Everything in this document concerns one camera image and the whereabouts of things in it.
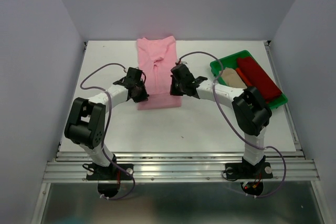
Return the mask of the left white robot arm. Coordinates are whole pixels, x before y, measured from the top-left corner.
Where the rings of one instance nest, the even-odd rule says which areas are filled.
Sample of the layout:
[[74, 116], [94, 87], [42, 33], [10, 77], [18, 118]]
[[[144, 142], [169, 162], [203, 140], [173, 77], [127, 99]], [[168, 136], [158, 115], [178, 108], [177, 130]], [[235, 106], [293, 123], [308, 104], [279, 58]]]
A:
[[65, 126], [65, 138], [80, 146], [99, 167], [99, 173], [106, 179], [116, 175], [116, 158], [106, 147], [104, 140], [111, 121], [112, 109], [133, 100], [135, 103], [148, 100], [145, 88], [146, 75], [138, 68], [128, 68], [126, 76], [112, 83], [108, 89], [98, 86], [84, 87], [96, 89], [99, 94], [85, 98], [75, 98]]

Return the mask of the aluminium rail frame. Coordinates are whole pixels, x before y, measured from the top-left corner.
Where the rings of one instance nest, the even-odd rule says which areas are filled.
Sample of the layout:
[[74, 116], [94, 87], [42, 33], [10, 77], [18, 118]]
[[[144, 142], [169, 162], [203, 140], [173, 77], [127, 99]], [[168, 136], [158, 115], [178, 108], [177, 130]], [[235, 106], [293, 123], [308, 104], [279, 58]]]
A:
[[88, 180], [91, 159], [62, 138], [48, 162], [32, 223], [330, 223], [320, 177], [307, 159], [286, 105], [272, 112], [265, 134], [269, 167], [260, 198], [245, 195], [222, 172], [241, 162], [244, 144], [211, 100], [184, 97], [180, 108], [138, 111], [129, 101], [112, 113], [106, 146], [119, 165], [132, 164], [117, 200], [101, 199]]

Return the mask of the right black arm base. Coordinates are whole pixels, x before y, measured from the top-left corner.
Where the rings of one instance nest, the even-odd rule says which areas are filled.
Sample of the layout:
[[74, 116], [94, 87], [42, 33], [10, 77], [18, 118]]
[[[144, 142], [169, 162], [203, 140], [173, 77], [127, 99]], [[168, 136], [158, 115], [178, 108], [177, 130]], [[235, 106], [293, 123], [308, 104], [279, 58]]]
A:
[[223, 179], [229, 182], [242, 180], [241, 189], [247, 195], [260, 197], [264, 190], [263, 179], [272, 179], [273, 173], [269, 162], [263, 156], [261, 161], [252, 165], [242, 158], [240, 163], [227, 163], [221, 172]]

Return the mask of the rolled red t-shirt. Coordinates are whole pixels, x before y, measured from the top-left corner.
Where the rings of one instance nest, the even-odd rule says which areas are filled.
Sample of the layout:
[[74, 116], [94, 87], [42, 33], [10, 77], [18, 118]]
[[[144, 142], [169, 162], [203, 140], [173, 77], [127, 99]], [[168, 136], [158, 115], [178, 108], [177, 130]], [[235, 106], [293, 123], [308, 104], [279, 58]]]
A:
[[281, 96], [281, 90], [252, 57], [238, 58], [237, 64], [241, 72], [259, 90], [267, 102]]

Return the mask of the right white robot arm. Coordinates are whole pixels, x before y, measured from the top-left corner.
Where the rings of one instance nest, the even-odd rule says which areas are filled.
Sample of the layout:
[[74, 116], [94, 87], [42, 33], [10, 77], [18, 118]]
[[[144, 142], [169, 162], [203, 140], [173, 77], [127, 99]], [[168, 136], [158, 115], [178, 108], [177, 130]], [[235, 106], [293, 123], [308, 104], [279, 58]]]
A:
[[[264, 138], [266, 126], [272, 116], [262, 95], [255, 87], [232, 88], [221, 85], [206, 77], [194, 77], [185, 64], [171, 69], [170, 95], [194, 97], [216, 103], [224, 119], [238, 137], [245, 143], [241, 170], [244, 175], [253, 177], [260, 172], [260, 162], [264, 159]], [[233, 110], [237, 125], [243, 131], [241, 136], [224, 114], [222, 105]]]

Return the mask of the pink t-shirt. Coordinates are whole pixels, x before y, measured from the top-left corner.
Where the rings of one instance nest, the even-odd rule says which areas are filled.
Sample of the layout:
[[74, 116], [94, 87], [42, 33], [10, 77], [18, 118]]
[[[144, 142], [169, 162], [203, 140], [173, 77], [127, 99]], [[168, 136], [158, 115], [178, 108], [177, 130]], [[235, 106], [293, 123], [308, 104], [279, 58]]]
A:
[[171, 69], [177, 61], [176, 40], [173, 36], [158, 40], [141, 38], [136, 41], [138, 66], [145, 73], [147, 101], [138, 104], [138, 110], [178, 108], [181, 97], [170, 95]]

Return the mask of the green plastic tray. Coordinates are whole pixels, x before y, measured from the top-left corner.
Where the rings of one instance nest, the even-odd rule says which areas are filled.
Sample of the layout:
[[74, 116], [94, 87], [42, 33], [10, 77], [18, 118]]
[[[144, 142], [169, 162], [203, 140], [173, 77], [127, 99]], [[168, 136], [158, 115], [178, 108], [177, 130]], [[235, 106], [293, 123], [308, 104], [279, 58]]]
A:
[[[209, 64], [210, 68], [211, 68], [211, 72], [216, 77], [220, 74], [221, 67], [232, 68], [232, 69], [235, 70], [236, 68], [238, 68], [237, 59], [238, 58], [245, 58], [245, 57], [252, 57], [257, 62], [257, 60], [250, 54], [249, 51], [243, 50], [243, 51], [237, 52], [235, 54], [229, 55], [227, 57], [220, 58], [219, 61], [216, 61], [216, 60], [212, 61]], [[276, 109], [276, 108], [286, 104], [287, 102], [288, 102], [288, 99], [284, 95], [284, 93], [282, 92], [281, 96], [279, 96], [277, 99], [275, 99], [271, 102], [267, 102], [267, 104], [269, 105], [270, 109]]]

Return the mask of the rolled beige t-shirt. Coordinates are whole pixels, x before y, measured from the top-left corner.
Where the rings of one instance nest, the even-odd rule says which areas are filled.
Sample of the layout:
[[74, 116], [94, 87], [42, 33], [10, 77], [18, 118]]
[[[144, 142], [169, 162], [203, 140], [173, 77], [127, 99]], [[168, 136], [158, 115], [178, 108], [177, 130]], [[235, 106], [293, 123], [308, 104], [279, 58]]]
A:
[[232, 68], [225, 68], [221, 74], [221, 78], [229, 87], [242, 89], [247, 88], [246, 84], [243, 82], [236, 70]]

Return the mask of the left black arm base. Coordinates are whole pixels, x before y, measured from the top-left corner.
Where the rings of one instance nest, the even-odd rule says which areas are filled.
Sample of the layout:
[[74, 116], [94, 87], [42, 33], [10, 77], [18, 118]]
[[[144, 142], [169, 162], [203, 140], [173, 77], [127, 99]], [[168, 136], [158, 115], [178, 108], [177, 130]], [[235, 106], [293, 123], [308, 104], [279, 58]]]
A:
[[[98, 182], [97, 191], [100, 198], [105, 200], [120, 200], [128, 196], [135, 188], [133, 176], [133, 164], [117, 164], [117, 158], [112, 159], [113, 163], [103, 167], [95, 163], [84, 163], [82, 168], [87, 172], [86, 180]], [[131, 181], [131, 189], [121, 193], [121, 182]]]

